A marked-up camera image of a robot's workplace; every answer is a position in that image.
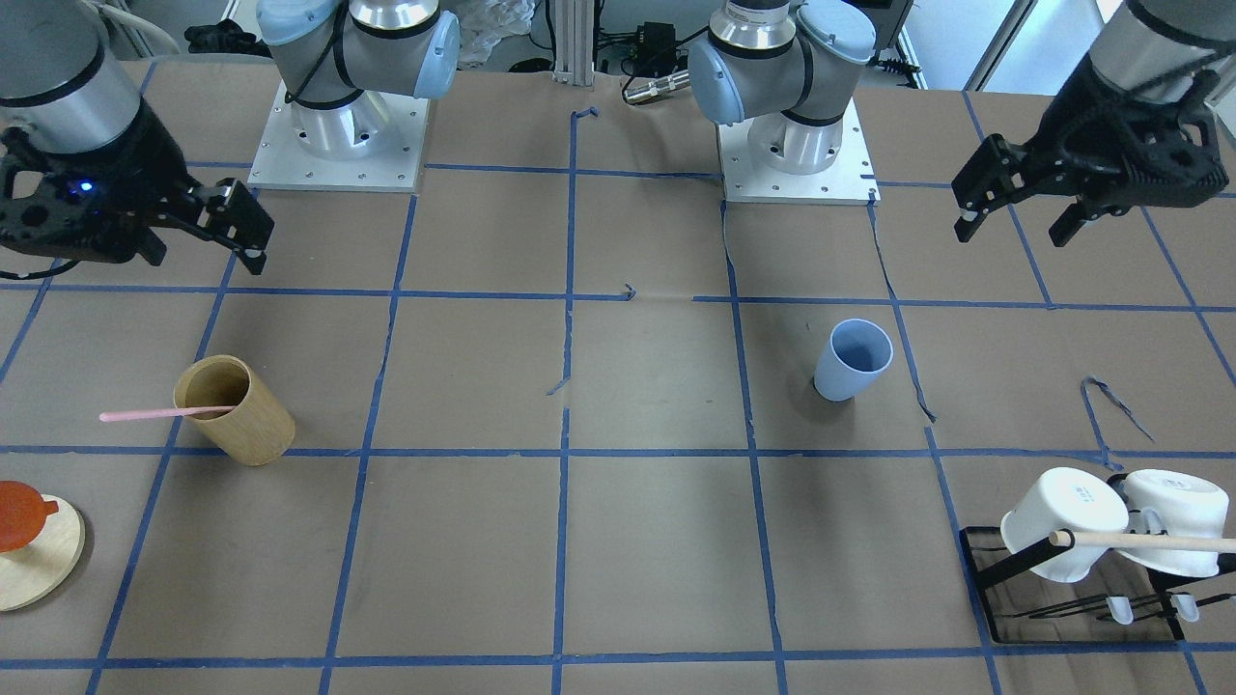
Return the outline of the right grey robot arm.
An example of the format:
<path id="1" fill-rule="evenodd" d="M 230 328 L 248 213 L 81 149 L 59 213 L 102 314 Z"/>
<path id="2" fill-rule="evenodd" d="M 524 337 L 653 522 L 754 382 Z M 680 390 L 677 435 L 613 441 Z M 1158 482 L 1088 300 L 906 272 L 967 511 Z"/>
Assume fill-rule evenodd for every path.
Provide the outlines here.
<path id="1" fill-rule="evenodd" d="M 265 48 L 307 153 L 340 161 L 392 136 L 382 96 L 442 98 L 461 27 L 438 1 L 261 1 Z M 719 125 L 754 120 L 777 146 L 770 166 L 815 176 L 859 74 L 878 54 L 874 26 L 843 1 L 726 1 L 688 49 L 688 87 Z M 157 228 L 218 242 L 265 271 L 274 223 L 236 178 L 204 185 L 180 145 L 129 80 L 83 1 L 2 4 L 2 247 L 75 263 L 163 263 Z"/>

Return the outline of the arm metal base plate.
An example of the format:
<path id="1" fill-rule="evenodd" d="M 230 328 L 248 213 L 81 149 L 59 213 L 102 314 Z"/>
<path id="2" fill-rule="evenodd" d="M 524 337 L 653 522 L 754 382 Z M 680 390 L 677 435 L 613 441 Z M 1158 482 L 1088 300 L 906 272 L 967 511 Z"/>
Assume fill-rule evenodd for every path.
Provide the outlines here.
<path id="1" fill-rule="evenodd" d="M 253 155 L 250 185 L 268 190 L 414 194 L 433 101 L 363 92 L 332 110 L 304 108 L 274 93 Z"/>
<path id="2" fill-rule="evenodd" d="M 776 113 L 716 129 L 726 202 L 831 204 L 883 202 L 857 101 L 839 122 L 807 126 Z"/>

